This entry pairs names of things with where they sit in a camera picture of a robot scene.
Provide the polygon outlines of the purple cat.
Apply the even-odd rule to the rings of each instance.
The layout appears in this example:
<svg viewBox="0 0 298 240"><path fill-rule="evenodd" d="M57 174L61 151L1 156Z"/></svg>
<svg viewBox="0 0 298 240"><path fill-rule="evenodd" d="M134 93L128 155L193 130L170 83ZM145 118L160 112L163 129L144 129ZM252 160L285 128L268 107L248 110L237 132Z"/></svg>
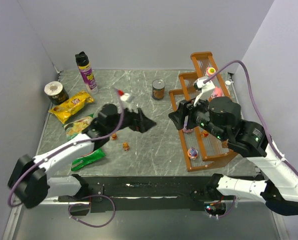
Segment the purple cat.
<svg viewBox="0 0 298 240"><path fill-rule="evenodd" d="M192 130L192 129L188 129L188 128L186 128L186 127L183 127L183 128L182 128L182 131L183 131L184 133L188 134L188 133L191 133L193 130Z"/></svg>

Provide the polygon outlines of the small orange bear figure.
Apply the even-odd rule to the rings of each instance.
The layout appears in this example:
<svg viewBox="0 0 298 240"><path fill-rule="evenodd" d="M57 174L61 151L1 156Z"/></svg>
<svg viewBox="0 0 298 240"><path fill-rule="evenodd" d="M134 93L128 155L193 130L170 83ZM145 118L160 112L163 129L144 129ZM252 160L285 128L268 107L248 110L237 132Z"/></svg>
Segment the small orange bear figure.
<svg viewBox="0 0 298 240"><path fill-rule="evenodd" d="M112 138L112 140L116 140L117 139L117 134L113 134L112 136L111 136L111 138Z"/></svg>

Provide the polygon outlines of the pink pig figure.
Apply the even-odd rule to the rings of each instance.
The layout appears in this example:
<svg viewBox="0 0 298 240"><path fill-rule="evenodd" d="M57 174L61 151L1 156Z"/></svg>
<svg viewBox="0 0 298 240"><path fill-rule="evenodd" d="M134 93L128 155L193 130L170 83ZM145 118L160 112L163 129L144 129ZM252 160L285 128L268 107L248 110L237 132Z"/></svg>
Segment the pink pig figure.
<svg viewBox="0 0 298 240"><path fill-rule="evenodd" d="M217 97L223 97L223 96L224 96L224 94L223 94L222 89L220 87L216 86L212 95L211 95L212 99L217 98Z"/></svg>

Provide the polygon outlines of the purple figure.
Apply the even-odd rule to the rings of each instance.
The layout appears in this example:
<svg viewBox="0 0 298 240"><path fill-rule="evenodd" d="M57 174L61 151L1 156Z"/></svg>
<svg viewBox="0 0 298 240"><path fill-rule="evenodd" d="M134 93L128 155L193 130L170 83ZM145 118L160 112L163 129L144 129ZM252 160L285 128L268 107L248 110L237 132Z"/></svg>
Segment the purple figure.
<svg viewBox="0 0 298 240"><path fill-rule="evenodd" d="M195 160L198 157L198 151L194 147L191 147L187 150L187 155L189 159Z"/></svg>

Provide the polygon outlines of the pink figure with green hat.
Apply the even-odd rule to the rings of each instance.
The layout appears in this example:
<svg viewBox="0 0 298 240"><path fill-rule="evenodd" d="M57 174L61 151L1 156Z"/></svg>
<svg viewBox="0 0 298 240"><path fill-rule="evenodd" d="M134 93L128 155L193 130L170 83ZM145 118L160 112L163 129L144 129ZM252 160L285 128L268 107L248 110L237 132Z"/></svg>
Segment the pink figure with green hat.
<svg viewBox="0 0 298 240"><path fill-rule="evenodd" d="M207 80L212 80L216 76L216 69L214 67L206 68Z"/></svg>

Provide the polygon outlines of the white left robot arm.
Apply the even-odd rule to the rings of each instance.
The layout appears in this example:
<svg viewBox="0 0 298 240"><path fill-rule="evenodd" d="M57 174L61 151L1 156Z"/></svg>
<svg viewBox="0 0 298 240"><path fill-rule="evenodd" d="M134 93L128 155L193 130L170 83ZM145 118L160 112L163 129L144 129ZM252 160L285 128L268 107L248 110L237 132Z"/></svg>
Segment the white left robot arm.
<svg viewBox="0 0 298 240"><path fill-rule="evenodd" d="M105 104L91 124L72 140L44 154L20 157L12 171L7 186L26 208L36 207L46 198L73 196L81 198L87 193L87 183L78 175L54 177L61 168L79 157L96 151L120 129L145 133L156 122L145 116L142 109L135 112L114 104Z"/></svg>

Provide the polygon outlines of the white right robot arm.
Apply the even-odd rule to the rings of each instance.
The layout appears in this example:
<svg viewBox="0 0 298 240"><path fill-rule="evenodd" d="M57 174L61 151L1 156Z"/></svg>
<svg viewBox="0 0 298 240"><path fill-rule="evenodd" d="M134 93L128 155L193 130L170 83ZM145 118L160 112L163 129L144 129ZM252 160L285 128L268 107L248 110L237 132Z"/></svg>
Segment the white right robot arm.
<svg viewBox="0 0 298 240"><path fill-rule="evenodd" d="M207 185L210 196L253 199L277 214L298 215L298 173L276 150L262 125L242 119L238 103L226 96L197 103L182 100L168 117L178 130L184 126L200 127L218 140L226 141L228 149L252 162L266 177L265 180L245 180L213 174Z"/></svg>

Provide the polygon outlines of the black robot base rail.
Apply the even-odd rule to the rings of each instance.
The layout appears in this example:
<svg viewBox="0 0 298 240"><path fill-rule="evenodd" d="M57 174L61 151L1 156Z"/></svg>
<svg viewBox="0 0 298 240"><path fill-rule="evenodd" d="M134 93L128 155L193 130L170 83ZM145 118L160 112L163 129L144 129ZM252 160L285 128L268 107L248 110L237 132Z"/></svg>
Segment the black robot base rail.
<svg viewBox="0 0 298 240"><path fill-rule="evenodd" d="M211 176L86 176L88 190L79 197L61 193L59 202L91 204L92 213L112 209L204 211L204 204L212 201L230 201L233 195L222 196L211 189Z"/></svg>

